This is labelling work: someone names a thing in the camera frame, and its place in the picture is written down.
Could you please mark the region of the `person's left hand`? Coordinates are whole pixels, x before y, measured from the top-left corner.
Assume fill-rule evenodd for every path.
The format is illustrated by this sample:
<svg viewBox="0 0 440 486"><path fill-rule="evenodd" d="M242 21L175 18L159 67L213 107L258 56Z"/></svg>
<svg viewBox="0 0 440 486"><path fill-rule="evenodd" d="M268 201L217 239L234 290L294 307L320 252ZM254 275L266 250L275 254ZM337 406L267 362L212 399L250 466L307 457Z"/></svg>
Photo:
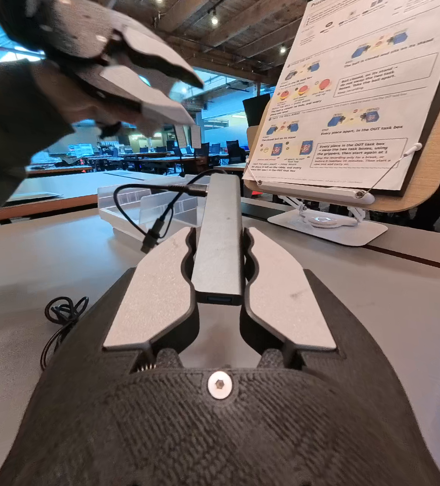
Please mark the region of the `person's left hand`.
<svg viewBox="0 0 440 486"><path fill-rule="evenodd" d="M92 119L104 128L125 122L142 125L144 117L118 103L98 100L60 72L53 63L42 60L29 65L35 85L70 124Z"/></svg>

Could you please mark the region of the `grey USB hub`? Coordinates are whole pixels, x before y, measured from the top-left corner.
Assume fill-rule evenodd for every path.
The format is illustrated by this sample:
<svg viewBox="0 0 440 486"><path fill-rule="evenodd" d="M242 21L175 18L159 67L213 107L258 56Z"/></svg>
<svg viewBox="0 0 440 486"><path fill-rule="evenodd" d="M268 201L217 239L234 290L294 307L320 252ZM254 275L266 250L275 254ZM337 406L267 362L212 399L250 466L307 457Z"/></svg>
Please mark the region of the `grey USB hub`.
<svg viewBox="0 0 440 486"><path fill-rule="evenodd" d="M245 287L241 192L235 175L214 173L192 273L197 301L240 306Z"/></svg>

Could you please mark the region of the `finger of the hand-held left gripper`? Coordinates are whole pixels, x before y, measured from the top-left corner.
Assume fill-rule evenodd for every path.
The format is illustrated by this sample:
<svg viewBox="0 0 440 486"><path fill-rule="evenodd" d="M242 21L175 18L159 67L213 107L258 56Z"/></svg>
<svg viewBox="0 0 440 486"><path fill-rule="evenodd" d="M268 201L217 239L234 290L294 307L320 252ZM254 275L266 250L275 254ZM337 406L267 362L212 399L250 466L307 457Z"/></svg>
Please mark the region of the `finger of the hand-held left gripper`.
<svg viewBox="0 0 440 486"><path fill-rule="evenodd" d="M100 127L126 122L135 125L139 131L156 131L164 125L196 124L179 102L147 85L130 68L122 65L103 67L100 77L118 89L119 96L118 100L108 100L108 106L101 109Z"/></svg>
<svg viewBox="0 0 440 486"><path fill-rule="evenodd" d="M195 70L168 44L152 32L130 26L109 26L107 53L112 58L106 80L121 89L131 89L142 78L151 88L171 90L175 82L203 88Z"/></svg>

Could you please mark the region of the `printed instruction sheet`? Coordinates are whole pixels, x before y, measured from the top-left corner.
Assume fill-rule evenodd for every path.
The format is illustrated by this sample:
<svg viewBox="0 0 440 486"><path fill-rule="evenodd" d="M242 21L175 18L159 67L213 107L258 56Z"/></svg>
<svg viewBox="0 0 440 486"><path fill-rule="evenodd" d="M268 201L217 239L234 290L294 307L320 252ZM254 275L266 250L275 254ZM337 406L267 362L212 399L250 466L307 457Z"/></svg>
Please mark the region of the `printed instruction sheet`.
<svg viewBox="0 0 440 486"><path fill-rule="evenodd" d="M440 110L440 1L310 1L244 180L403 189Z"/></svg>

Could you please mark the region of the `row of work tables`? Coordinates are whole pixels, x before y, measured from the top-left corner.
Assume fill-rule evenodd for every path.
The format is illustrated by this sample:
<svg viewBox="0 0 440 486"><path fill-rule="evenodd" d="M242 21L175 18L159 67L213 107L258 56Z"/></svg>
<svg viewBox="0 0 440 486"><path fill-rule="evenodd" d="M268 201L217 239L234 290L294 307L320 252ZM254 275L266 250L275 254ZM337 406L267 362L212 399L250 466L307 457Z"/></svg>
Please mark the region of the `row of work tables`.
<svg viewBox="0 0 440 486"><path fill-rule="evenodd" d="M228 154L220 151L219 144L210 146L208 169L215 166L222 167L222 162L225 162L226 168L234 169L235 164L228 165ZM118 170L157 175L201 173L196 167L194 154L183 154L177 147L173 152L139 152L119 156L90 155L82 156L69 163L62 160L26 168L27 175L30 177Z"/></svg>

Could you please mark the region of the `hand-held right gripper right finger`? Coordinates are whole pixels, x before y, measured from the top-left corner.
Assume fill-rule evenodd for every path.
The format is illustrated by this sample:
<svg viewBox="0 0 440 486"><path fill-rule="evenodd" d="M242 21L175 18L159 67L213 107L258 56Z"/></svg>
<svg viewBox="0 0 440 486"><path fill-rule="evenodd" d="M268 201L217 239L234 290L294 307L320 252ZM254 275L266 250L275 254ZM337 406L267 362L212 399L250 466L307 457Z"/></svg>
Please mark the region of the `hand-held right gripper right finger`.
<svg viewBox="0 0 440 486"><path fill-rule="evenodd" d="M332 352L337 346L302 265L259 229L243 232L241 337L258 354Z"/></svg>

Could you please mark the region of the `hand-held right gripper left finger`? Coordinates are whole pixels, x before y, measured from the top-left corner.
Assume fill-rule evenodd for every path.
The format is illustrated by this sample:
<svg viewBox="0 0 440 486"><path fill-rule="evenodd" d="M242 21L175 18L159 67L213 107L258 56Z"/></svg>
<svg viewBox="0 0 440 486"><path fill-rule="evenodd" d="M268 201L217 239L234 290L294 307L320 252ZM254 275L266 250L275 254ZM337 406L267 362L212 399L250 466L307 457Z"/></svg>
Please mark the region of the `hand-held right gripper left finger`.
<svg viewBox="0 0 440 486"><path fill-rule="evenodd" d="M107 351L161 349L181 353L199 334L199 309L191 281L196 228L185 227L138 263L104 340Z"/></svg>

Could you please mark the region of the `black monitor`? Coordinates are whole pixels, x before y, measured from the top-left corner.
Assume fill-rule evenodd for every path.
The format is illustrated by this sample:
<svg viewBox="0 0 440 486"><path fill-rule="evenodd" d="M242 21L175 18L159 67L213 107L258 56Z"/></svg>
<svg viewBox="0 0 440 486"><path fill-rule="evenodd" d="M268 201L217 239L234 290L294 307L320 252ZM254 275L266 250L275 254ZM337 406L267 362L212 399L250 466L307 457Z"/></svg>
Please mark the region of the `black monitor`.
<svg viewBox="0 0 440 486"><path fill-rule="evenodd" d="M265 93L242 101L248 127L258 126L260 124L264 110L270 99L270 94Z"/></svg>

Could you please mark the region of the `white table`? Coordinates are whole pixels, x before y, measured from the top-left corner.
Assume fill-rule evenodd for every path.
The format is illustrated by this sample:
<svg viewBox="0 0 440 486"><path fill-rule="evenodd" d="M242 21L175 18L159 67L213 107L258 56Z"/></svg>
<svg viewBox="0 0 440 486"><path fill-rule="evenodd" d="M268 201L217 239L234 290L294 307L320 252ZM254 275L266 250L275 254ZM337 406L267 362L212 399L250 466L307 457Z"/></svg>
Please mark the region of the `white table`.
<svg viewBox="0 0 440 486"><path fill-rule="evenodd" d="M26 204L0 208L0 221L14 217L31 216L57 210L81 208L97 204L97 190L101 187L116 186L137 181L159 181L163 178L177 179L177 176L162 176L150 173L110 171L58 175L43 178L27 178L12 196L32 192L49 192L60 197Z"/></svg>

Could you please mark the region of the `grey desk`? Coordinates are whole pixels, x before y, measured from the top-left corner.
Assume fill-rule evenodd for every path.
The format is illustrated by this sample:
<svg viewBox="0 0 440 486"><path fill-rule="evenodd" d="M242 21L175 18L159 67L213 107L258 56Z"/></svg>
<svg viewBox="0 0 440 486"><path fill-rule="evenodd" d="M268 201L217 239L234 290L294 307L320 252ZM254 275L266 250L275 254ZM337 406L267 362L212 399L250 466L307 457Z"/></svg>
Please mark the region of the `grey desk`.
<svg viewBox="0 0 440 486"><path fill-rule="evenodd" d="M276 240L359 319L399 376L440 468L440 234L399 226L345 247L243 217ZM54 333L51 299L102 296L142 255L98 209L0 226L0 467L39 380Z"/></svg>

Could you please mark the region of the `instruction sheet on wooden stand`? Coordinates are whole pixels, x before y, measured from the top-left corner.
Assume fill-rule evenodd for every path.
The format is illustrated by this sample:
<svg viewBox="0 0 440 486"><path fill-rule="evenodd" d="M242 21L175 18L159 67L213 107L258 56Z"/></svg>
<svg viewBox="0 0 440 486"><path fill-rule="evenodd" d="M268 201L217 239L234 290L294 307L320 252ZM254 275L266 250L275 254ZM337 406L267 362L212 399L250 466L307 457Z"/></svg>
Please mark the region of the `instruction sheet on wooden stand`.
<svg viewBox="0 0 440 486"><path fill-rule="evenodd" d="M259 126L265 119L269 104ZM432 108L430 112L435 119L431 130L428 130L428 137L424 143L416 143L403 155L413 154L416 157L404 187L399 191L378 191L375 187L262 184L243 178L244 183L253 191L277 195L292 207L284 214L269 217L268 221L272 224L344 246L364 246L388 229L386 225L366 220L368 211L394 213L412 209L426 201L440 184L440 110L436 114ZM250 154L251 149L256 147L258 136L259 127Z"/></svg>

